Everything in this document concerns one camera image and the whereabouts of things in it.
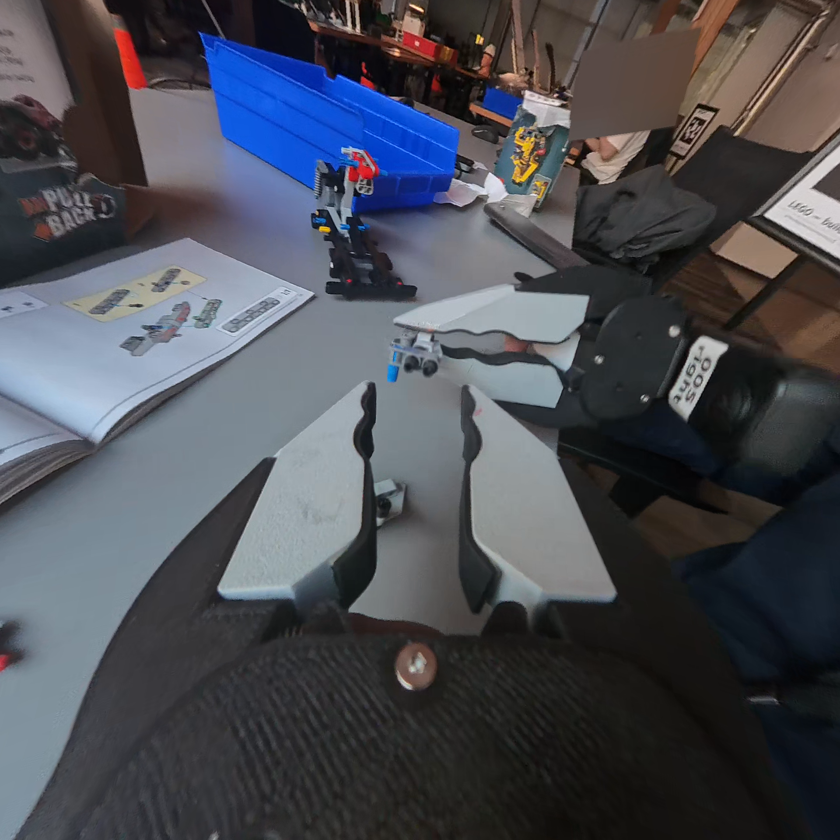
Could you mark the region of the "dark grey flat bar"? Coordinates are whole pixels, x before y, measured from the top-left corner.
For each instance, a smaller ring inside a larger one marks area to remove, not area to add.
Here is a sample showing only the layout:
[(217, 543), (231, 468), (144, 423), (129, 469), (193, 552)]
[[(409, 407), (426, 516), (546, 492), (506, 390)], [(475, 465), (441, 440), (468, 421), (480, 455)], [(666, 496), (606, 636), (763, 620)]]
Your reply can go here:
[(503, 206), (502, 202), (489, 203), (484, 206), (484, 214), (499, 230), (552, 268), (563, 270), (589, 265), (572, 248), (563, 245), (511, 206)]

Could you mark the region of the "crumpled white paper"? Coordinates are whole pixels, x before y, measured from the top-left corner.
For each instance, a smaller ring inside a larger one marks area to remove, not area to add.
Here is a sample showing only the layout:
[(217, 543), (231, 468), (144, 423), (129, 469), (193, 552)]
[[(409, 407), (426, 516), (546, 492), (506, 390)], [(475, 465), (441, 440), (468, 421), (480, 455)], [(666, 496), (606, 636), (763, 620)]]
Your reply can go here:
[(509, 193), (504, 182), (495, 176), (493, 172), (485, 173), (486, 177), (482, 183), (465, 182), (461, 179), (453, 179), (444, 199), (446, 203), (456, 207), (466, 207), (480, 198), (486, 203), (500, 203)]

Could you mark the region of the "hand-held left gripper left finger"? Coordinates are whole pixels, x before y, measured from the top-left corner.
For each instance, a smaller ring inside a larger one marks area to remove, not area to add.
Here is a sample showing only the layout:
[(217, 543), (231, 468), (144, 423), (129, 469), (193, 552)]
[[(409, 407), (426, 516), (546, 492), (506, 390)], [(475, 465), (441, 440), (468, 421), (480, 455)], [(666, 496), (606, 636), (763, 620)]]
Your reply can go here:
[(217, 585), (228, 601), (350, 607), (376, 570), (376, 390), (363, 381), (280, 449)]

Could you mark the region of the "dark grey jacket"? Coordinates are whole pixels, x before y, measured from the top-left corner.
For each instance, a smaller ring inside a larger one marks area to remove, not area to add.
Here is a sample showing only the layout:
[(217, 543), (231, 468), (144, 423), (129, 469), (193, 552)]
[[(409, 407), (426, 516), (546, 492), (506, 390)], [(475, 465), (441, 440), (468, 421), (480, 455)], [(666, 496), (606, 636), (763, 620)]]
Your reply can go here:
[(671, 251), (691, 246), (717, 208), (678, 187), (658, 164), (576, 194), (572, 246), (642, 273)]

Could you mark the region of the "open lego instruction booklet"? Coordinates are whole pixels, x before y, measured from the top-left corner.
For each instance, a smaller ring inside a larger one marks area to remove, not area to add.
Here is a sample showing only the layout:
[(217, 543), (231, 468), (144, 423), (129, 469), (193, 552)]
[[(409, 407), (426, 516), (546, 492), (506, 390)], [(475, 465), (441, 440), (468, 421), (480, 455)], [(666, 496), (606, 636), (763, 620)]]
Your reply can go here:
[(190, 238), (3, 289), (1, 502), (93, 454), (313, 298)]

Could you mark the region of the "grey lego assembly blue pin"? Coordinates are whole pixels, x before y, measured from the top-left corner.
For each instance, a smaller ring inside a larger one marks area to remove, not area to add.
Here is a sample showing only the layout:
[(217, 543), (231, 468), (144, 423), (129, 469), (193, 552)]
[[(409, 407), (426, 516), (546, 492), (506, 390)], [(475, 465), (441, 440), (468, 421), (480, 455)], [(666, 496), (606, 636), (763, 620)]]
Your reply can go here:
[(443, 358), (443, 347), (434, 333), (405, 331), (388, 349), (386, 381), (396, 383), (402, 371), (419, 372), (431, 378), (438, 372)]

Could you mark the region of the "blue plastic bin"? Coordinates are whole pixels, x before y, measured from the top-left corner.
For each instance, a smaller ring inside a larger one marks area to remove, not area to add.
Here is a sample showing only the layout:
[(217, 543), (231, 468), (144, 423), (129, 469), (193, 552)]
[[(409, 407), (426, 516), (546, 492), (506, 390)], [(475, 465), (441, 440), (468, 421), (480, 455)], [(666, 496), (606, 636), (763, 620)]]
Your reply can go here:
[(359, 214), (423, 207), (455, 177), (458, 130), (320, 66), (202, 34), (226, 140), (313, 187), (318, 161), (368, 151), (381, 175)]

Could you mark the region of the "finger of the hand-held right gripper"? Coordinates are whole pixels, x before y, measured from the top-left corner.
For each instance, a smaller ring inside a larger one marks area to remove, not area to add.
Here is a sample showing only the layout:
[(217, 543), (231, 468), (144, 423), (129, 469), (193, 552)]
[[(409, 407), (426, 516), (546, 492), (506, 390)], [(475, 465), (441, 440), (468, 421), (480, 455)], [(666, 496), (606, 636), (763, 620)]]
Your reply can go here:
[(397, 315), (415, 333), (501, 333), (531, 343), (559, 344), (584, 322), (590, 297), (520, 290), (511, 284), (429, 302)]
[(555, 408), (564, 391), (561, 374), (571, 368), (576, 352), (575, 346), (535, 346), (532, 353), (444, 347), (438, 372), (498, 403)]

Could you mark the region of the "black lego box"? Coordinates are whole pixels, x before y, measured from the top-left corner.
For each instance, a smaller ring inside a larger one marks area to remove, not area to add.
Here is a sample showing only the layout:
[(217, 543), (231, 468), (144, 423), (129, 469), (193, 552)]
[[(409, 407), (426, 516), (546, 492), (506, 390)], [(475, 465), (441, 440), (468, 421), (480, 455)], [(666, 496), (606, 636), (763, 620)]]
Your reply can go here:
[(1, 2), (2, 287), (152, 219), (112, 25), (104, 2)]

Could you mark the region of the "black fabric chair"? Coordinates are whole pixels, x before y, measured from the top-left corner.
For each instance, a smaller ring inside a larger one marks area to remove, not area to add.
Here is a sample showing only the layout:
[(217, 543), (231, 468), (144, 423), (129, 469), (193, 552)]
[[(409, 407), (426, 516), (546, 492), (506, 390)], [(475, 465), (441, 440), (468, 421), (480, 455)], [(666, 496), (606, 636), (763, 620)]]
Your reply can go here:
[(661, 291), (721, 236), (754, 215), (814, 154), (777, 149), (736, 136), (725, 128), (716, 129), (676, 174), (669, 174), (678, 187), (717, 208), (715, 221), (695, 244), (664, 254), (645, 273), (580, 248), (572, 249), (597, 265), (634, 271), (650, 279), (654, 291)]

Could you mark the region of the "lego box with yellow vehicle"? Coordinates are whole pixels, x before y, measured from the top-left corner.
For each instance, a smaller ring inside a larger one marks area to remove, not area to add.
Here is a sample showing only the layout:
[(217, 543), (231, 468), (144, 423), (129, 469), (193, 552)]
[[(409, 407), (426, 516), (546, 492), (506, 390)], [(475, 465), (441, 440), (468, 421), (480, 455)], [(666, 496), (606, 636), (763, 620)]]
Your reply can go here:
[(559, 99), (525, 91), (501, 146), (494, 176), (513, 196), (539, 211), (557, 182), (570, 148), (571, 112)]

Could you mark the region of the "white framed sign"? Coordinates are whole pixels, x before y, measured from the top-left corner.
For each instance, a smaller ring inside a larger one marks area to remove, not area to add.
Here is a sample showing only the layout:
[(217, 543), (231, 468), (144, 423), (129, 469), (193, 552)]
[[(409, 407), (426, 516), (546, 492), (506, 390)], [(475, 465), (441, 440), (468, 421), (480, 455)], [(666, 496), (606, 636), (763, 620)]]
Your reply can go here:
[(727, 333), (750, 320), (802, 267), (814, 264), (839, 276), (839, 132), (746, 224), (793, 252), (794, 259), (730, 317), (722, 327)]

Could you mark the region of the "small blue storage bin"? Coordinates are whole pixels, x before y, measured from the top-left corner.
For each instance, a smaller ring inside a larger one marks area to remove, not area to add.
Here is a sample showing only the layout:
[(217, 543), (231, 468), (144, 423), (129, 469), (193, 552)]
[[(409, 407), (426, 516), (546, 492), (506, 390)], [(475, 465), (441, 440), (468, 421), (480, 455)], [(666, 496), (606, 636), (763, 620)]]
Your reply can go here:
[(499, 118), (513, 121), (516, 118), (519, 107), (522, 105), (523, 96), (511, 94), (498, 87), (487, 87), (480, 106)]

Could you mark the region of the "black and white marker tag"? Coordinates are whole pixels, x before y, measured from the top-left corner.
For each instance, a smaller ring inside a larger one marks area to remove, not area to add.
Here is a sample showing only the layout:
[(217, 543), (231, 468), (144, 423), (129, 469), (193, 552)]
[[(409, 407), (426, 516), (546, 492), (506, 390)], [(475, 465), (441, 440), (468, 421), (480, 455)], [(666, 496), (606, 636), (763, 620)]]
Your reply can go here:
[(698, 103), (680, 125), (670, 145), (668, 154), (678, 161), (684, 160), (698, 145), (703, 134), (717, 117), (719, 109)]

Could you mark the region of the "lego vehicle chassis assembly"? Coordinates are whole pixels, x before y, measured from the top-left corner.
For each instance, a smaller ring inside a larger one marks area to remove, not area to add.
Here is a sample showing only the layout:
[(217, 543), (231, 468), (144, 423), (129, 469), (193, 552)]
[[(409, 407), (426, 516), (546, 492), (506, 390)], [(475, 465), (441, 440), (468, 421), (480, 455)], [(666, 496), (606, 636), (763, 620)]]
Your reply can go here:
[(329, 244), (326, 294), (347, 301), (415, 299), (416, 287), (394, 272), (371, 227), (354, 210), (357, 198), (373, 195), (382, 174), (379, 165), (362, 148), (344, 146), (340, 153), (338, 166), (317, 161), (312, 188), (318, 208), (311, 214), (311, 227)]

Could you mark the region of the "small grey lego piece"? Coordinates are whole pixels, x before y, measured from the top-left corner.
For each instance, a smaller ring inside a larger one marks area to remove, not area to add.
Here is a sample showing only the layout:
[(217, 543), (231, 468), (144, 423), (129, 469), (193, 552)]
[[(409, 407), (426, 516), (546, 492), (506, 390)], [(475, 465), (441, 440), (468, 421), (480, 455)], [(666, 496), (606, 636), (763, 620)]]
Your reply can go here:
[(381, 528), (385, 523), (402, 515), (406, 497), (406, 484), (393, 479), (374, 483), (375, 521)]

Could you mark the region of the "person's right forearm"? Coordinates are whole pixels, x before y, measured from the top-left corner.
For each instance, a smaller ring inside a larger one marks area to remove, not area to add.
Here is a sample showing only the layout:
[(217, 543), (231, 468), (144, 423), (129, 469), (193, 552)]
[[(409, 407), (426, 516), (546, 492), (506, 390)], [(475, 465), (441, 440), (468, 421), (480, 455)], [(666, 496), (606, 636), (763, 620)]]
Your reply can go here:
[[(778, 424), (769, 421), (765, 411), (712, 413), (689, 425), (724, 460), (715, 474), (731, 491), (777, 507), (802, 495), (796, 472), (802, 453), (778, 436)], [(712, 490), (711, 479), (681, 454), (666, 453), (664, 444), (642, 446), (597, 428), (569, 427), (559, 431), (558, 454), (616, 474), (610, 498), (630, 518), (661, 497), (711, 513), (730, 512), (724, 490)]]

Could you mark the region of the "wooden workbench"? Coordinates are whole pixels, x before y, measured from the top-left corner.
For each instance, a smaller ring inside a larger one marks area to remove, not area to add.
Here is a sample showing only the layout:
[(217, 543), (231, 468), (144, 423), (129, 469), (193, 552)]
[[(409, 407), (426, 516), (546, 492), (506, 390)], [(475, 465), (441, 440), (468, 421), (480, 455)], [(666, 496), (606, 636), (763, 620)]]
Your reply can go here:
[(426, 69), (452, 70), (462, 77), (473, 81), (488, 82), (489, 76), (483, 76), (477, 70), (462, 66), (459, 52), (442, 45), (435, 47), (434, 54), (428, 55), (420, 49), (415, 49), (412, 44), (404, 44), (401, 40), (391, 36), (383, 35), (374, 37), (364, 33), (357, 33), (352, 29), (323, 24), (315, 19), (307, 19), (310, 30), (320, 36), (330, 37), (358, 45), (377, 48), (388, 59), (403, 63), (405, 65), (417, 66)]

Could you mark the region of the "person's dark blue clothing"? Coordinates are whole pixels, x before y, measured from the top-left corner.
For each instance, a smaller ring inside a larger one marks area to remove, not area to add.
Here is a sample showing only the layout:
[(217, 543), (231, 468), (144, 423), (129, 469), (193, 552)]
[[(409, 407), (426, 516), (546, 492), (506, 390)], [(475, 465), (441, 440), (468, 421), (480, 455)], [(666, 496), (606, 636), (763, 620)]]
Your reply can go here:
[(747, 541), (672, 569), (727, 649), (812, 836), (839, 838), (838, 468), (789, 501)]

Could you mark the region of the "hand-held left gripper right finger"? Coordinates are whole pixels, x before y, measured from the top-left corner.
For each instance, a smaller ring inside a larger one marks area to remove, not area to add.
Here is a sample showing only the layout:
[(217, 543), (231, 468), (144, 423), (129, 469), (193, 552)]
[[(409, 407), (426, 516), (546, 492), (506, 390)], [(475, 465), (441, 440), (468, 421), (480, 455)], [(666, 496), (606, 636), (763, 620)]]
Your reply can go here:
[(460, 392), (458, 577), (474, 614), (611, 604), (616, 587), (557, 455), (473, 385)]

